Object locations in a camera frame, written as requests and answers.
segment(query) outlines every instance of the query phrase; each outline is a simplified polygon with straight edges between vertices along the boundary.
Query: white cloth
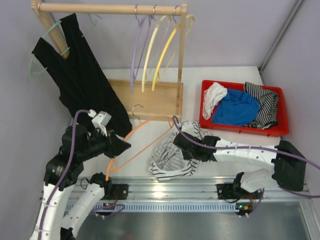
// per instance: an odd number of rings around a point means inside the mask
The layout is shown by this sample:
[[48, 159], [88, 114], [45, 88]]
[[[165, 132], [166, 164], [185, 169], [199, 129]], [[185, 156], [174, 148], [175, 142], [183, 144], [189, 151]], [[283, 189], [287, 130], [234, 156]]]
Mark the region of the white cloth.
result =
[[[192, 125], [195, 137], [203, 139], [204, 136], [212, 136], [211, 132], [200, 129], [198, 121]], [[177, 135], [178, 132], [172, 133], [151, 155], [151, 167], [149, 170], [159, 181], [192, 176], [200, 162], [195, 159], [184, 160], [181, 149], [173, 144]]]
[[204, 100], [202, 116], [205, 120], [211, 117], [214, 107], [227, 95], [227, 89], [219, 83], [214, 82], [207, 90], [204, 91]]

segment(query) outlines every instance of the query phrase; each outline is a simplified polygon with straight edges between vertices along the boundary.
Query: purple hanger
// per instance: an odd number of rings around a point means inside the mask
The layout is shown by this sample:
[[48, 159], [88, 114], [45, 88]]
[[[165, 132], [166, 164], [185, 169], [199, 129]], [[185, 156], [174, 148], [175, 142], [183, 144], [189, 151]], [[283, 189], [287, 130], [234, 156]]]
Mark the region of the purple hanger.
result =
[[[149, 19], [149, 28], [148, 28], [148, 32], [147, 32], [145, 40], [144, 40], [144, 45], [143, 45], [141, 57], [140, 57], [140, 60], [139, 60], [139, 64], [138, 64], [138, 67], [136, 69], [136, 72], [134, 73], [139, 38], [140, 38], [140, 35], [141, 35], [142, 26], [144, 25], [144, 22], [145, 22], [147, 17]], [[145, 47], [146, 47], [146, 43], [147, 43], [147, 39], [148, 39], [148, 35], [149, 35], [149, 30], [150, 30], [150, 26], [151, 26], [151, 19], [152, 19], [152, 17], [150, 15], [146, 15], [139, 22], [139, 28], [138, 28], [138, 32], [136, 34], [135, 44], [134, 44], [134, 49], [133, 49], [133, 57], [132, 57], [131, 72], [130, 72], [130, 89], [131, 89], [131, 92], [134, 91], [134, 83], [136, 81], [136, 77], [137, 77], [137, 74], [138, 74], [138, 71], [139, 71], [141, 59], [142, 59], [142, 56], [143, 56], [144, 51], [145, 51]]]

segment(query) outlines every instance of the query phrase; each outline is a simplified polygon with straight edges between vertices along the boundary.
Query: orange hanger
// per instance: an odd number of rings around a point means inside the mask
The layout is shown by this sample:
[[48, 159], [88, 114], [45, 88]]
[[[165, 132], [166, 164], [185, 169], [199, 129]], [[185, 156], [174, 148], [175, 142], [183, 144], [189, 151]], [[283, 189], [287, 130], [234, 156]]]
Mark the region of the orange hanger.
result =
[[169, 132], [173, 127], [174, 127], [174, 123], [172, 122], [172, 117], [171, 116], [155, 116], [153, 118], [150, 118], [144, 122], [140, 121], [140, 124], [138, 126], [136, 126], [134, 129], [132, 129], [131, 132], [128, 133], [127, 136], [125, 136], [124, 140], [126, 141], [128, 138], [130, 138], [130, 136], [132, 134], [134, 134], [139, 128], [141, 128], [142, 126], [146, 125], [147, 123], [154, 121], [154, 120], [158, 120], [158, 119], [167, 119], [168, 123], [169, 123], [169, 129], [167, 131], [165, 131], [163, 134], [161, 134], [159, 137], [157, 137], [153, 142], [151, 142], [148, 146], [146, 146], [144, 149], [142, 149], [141, 151], [139, 151], [136, 155], [134, 155], [133, 157], [131, 157], [128, 161], [126, 161], [124, 164], [122, 164], [121, 166], [117, 165], [117, 161], [115, 158], [111, 158], [110, 162], [108, 164], [108, 167], [106, 169], [106, 173], [105, 173], [105, 180], [108, 181], [109, 180], [109, 176], [110, 176], [110, 171], [115, 173], [117, 172], [119, 169], [121, 169], [122, 167], [124, 167], [126, 164], [128, 164], [131, 160], [133, 160], [134, 158], [136, 158], [139, 154], [141, 154], [144, 150], [146, 150], [147, 148], [149, 148], [152, 144], [154, 144], [156, 141], [158, 141], [160, 138], [162, 138], [167, 132]]

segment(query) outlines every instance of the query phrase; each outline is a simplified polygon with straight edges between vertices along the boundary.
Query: black garment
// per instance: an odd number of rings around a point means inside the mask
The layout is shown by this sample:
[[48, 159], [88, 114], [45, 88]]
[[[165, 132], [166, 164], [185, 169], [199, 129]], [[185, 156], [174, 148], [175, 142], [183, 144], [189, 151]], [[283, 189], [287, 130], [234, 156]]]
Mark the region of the black garment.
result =
[[[32, 53], [47, 68], [60, 89], [60, 101], [73, 117], [80, 109], [107, 112], [112, 116], [107, 126], [125, 137], [132, 130], [128, 113], [82, 37], [76, 14], [62, 18], [61, 27], [70, 47], [67, 59], [43, 38], [39, 39]], [[87, 114], [80, 114], [78, 123], [89, 131], [94, 129]]]
[[277, 122], [277, 104], [279, 96], [276, 92], [264, 89], [251, 82], [244, 84], [244, 91], [254, 97], [260, 104], [260, 109], [252, 122], [246, 124], [246, 127], [256, 129], [269, 129], [278, 124]]

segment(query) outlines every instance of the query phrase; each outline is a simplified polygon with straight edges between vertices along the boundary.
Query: blue cloth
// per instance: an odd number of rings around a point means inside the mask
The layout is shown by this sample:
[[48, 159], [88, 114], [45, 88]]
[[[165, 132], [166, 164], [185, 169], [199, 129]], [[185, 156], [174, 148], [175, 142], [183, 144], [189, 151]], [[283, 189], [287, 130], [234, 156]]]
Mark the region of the blue cloth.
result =
[[216, 108], [212, 123], [232, 126], [244, 126], [254, 120], [260, 105], [250, 94], [228, 89], [226, 96]]

